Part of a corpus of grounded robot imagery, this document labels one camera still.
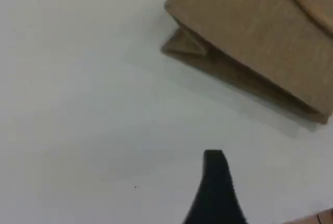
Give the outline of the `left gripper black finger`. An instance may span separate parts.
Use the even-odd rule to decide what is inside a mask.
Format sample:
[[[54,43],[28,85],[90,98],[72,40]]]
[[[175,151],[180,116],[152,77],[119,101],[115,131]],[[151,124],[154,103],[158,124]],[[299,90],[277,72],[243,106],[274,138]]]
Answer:
[[[201,181],[183,223],[247,223],[222,150],[205,150]]]

